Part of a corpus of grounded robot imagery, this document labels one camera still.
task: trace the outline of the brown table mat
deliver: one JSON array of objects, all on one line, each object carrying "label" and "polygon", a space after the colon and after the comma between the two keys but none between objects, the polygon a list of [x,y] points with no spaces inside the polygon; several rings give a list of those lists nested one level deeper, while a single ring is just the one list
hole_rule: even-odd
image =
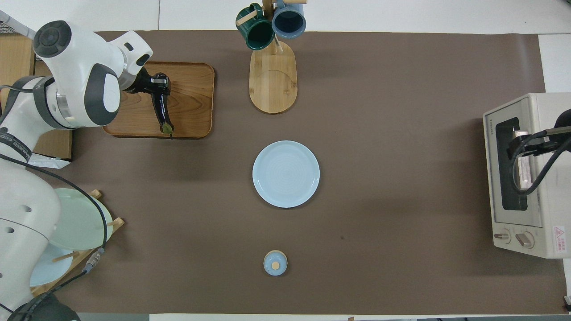
[{"label": "brown table mat", "polygon": [[[251,51],[237,31],[140,34],[153,60],[215,68],[212,132],[77,131],[59,173],[101,189],[127,224],[61,301],[82,312],[563,313],[561,261],[495,248],[490,224],[481,116],[544,91],[537,36],[306,33],[288,41],[297,101],[267,115],[248,96]],[[291,210],[251,178],[259,151],[283,139],[321,168],[316,194]],[[289,258],[279,278],[262,269],[274,249]]]}]

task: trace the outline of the wooden base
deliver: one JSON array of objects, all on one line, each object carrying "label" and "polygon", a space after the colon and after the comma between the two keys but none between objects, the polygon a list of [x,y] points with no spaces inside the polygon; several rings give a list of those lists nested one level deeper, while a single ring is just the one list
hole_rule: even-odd
[{"label": "wooden base", "polygon": [[[147,62],[150,75],[161,72],[171,79],[168,114],[175,127],[173,138],[202,138],[212,128],[214,69],[205,63]],[[169,138],[160,132],[151,95],[121,93],[117,117],[104,131],[116,137]]]},{"label": "wooden base", "polygon": [[252,53],[250,60],[250,99],[268,114],[278,114],[290,108],[297,98],[297,67],[291,48],[272,42]]}]

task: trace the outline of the blue mug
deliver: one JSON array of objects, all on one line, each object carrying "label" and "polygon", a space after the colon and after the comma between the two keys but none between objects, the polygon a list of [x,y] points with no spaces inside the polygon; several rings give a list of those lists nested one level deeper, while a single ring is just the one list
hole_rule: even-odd
[{"label": "blue mug", "polygon": [[294,39],[305,31],[305,17],[303,5],[278,0],[278,7],[274,12],[272,28],[278,37]]}]

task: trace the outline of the light blue plate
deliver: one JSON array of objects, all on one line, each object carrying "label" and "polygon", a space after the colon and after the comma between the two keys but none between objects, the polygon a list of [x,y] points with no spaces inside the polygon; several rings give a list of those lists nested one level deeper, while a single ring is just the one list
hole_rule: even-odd
[{"label": "light blue plate", "polygon": [[319,164],[307,147],[280,141],[264,148],[252,170],[254,186],[268,203],[290,208],[305,203],[317,190]]},{"label": "light blue plate", "polygon": [[30,277],[30,286],[36,287],[50,283],[64,275],[70,268],[73,258],[63,259],[55,263],[51,260],[69,253],[71,253],[71,251],[48,244],[34,267],[34,271]]}]

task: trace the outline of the oven knob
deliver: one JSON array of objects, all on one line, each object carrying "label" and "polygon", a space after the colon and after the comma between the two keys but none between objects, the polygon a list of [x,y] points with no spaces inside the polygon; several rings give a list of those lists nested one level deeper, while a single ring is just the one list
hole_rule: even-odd
[{"label": "oven knob", "polygon": [[512,236],[510,235],[509,231],[507,229],[502,229],[500,231],[500,233],[498,234],[494,234],[494,238],[496,239],[501,239],[504,241],[504,243],[509,244],[509,242],[512,241]]},{"label": "oven knob", "polygon": [[533,235],[530,232],[516,234],[516,239],[525,248],[532,248],[535,245]]}]

